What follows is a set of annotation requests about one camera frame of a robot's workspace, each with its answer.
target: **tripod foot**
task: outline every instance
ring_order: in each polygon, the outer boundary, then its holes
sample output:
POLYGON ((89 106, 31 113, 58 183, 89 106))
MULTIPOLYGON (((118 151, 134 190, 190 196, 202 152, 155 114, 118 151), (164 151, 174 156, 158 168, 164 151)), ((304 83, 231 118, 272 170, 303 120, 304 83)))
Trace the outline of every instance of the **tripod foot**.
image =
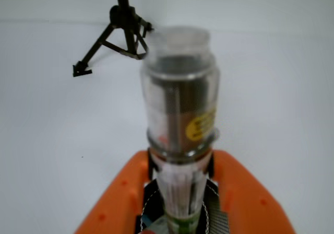
POLYGON ((87 71, 85 70, 87 67, 88 64, 83 63, 82 61, 79 61, 76 65, 73 65, 73 77, 92 74, 93 71, 91 69, 87 71))

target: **black mesh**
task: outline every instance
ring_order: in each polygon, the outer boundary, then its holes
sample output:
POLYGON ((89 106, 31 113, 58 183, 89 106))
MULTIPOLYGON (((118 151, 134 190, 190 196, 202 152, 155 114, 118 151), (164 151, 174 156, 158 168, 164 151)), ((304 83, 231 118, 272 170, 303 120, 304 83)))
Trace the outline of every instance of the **black mesh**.
MULTIPOLYGON (((146 218, 142 218, 140 224, 136 225, 136 233, 146 228, 147 219, 154 222, 163 215, 162 202, 157 182, 153 180, 145 187, 142 215, 146 218)), ((229 233, 228 216, 220 211, 218 188, 207 180, 197 234, 229 233)))

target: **white wall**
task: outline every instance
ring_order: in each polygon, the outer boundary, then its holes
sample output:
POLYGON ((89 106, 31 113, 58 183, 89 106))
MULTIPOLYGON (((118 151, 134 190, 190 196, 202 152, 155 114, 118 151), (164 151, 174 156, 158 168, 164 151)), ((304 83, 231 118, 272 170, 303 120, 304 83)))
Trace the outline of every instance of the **white wall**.
MULTIPOLYGON (((116 0, 0 0, 0 19, 107 22, 116 0)), ((130 0, 155 24, 331 34, 334 0, 130 0)))

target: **cylindrical canister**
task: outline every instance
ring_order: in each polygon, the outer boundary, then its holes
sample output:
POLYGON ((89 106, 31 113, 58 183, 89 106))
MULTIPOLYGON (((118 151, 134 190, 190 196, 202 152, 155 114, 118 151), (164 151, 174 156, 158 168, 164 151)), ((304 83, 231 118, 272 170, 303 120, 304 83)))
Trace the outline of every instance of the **cylindrical canister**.
POLYGON ((153 33, 141 69, 148 138, 172 233, 194 233, 206 183, 219 70, 209 33, 172 27, 153 33))

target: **screw hole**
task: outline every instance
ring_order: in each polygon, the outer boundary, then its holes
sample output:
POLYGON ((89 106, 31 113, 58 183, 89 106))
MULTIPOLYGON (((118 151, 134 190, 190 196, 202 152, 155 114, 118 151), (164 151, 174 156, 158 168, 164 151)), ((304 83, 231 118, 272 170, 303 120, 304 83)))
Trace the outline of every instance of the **screw hole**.
POLYGON ((100 214, 99 215, 99 221, 103 221, 103 220, 105 220, 105 218, 106 218, 106 215, 105 214, 100 214))
POLYGON ((261 198, 260 203, 261 205, 267 205, 267 200, 265 200, 264 198, 261 198))

